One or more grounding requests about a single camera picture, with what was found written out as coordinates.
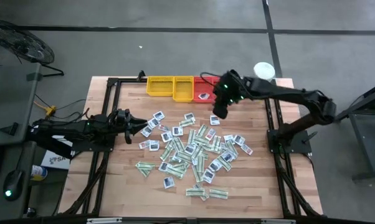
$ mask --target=computer mouse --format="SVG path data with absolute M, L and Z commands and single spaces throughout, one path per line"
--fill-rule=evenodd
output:
M 20 197 L 22 192 L 23 170 L 10 171 L 3 183 L 3 194 L 6 200 L 13 201 Z

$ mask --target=wooden table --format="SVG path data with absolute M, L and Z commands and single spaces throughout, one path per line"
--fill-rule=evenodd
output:
M 105 95 L 108 77 L 92 77 L 85 109 L 89 114 L 100 114 Z M 277 84 L 293 87 L 292 79 L 279 78 Z M 161 110 L 165 114 L 162 124 L 177 126 L 183 115 L 193 112 L 196 123 L 184 128 L 182 141 L 188 140 L 189 130 L 198 130 L 202 124 L 209 124 L 212 114 L 211 104 L 177 103 L 172 97 L 150 97 L 146 94 L 143 83 L 125 83 L 121 86 L 119 108 L 129 108 L 137 118 L 151 119 L 153 113 Z M 300 117 L 298 106 L 280 102 L 285 122 L 292 122 Z M 199 217 L 199 218 L 280 218 L 282 209 L 276 178 L 273 156 L 268 152 L 266 130 L 268 129 L 265 103 L 263 101 L 241 101 L 238 105 L 228 107 L 227 119 L 221 120 L 220 126 L 211 126 L 218 136 L 241 134 L 245 143 L 254 150 L 249 156 L 238 145 L 238 158 L 232 162 L 233 168 L 226 172 L 223 168 L 216 173 L 212 184 L 204 187 L 227 190 L 227 200 L 209 198 L 203 202 L 199 197 L 185 196 L 185 190 L 191 188 L 196 180 L 191 167 L 182 180 L 174 177 L 175 187 L 164 189 L 163 179 L 169 175 L 152 170 L 147 178 L 135 168 L 139 161 L 155 162 L 160 165 L 159 156 L 163 153 L 165 143 L 162 142 L 161 131 L 155 129 L 152 140 L 160 140 L 160 150 L 149 152 L 141 150 L 138 143 L 146 138 L 138 133 L 132 137 L 133 143 L 125 143 L 123 134 L 116 138 L 114 151 L 110 154 L 107 176 L 103 189 L 100 216 L 114 217 Z M 206 167 L 218 155 L 209 153 Z M 300 154 L 292 154 L 293 172 L 298 189 L 311 206 L 319 213 L 321 205 L 316 188 L 315 176 L 308 159 Z M 59 212 L 68 209 L 77 199 L 87 184 L 91 152 L 81 153 L 71 161 L 69 174 L 65 183 Z M 94 204 L 96 190 L 92 194 L 91 209 Z M 290 210 L 293 211 L 291 194 L 286 190 Z

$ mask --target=white cup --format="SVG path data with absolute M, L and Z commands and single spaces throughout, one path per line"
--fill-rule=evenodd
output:
M 267 62 L 259 62 L 254 68 L 254 75 L 258 78 L 271 82 L 275 78 L 275 69 Z

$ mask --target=concrete floor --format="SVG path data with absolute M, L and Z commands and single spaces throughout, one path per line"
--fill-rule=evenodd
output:
M 375 0 L 268 0 L 276 29 L 375 29 Z M 0 19 L 19 25 L 106 27 L 266 28 L 261 0 L 0 0 Z M 38 94 L 54 105 L 85 98 L 94 75 L 197 75 L 236 69 L 252 75 L 272 63 L 267 34 L 33 32 L 55 52 L 66 76 L 46 78 Z M 338 112 L 375 86 L 375 36 L 276 35 L 283 77 L 297 88 L 320 89 Z M 17 65 L 0 47 L 0 64 Z M 83 103 L 59 116 L 81 111 Z M 32 119 L 43 117 L 34 109 Z M 315 176 L 325 215 L 375 222 L 375 180 L 354 184 L 367 171 L 348 120 L 314 127 Z M 40 215 L 50 215 L 62 184 L 36 194 Z

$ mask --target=yellow bin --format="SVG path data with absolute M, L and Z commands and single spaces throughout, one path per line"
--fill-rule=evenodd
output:
M 151 76 L 146 84 L 146 92 L 150 96 L 172 96 L 174 93 L 174 77 Z
M 173 99 L 176 102 L 190 102 L 193 100 L 193 76 L 174 77 Z

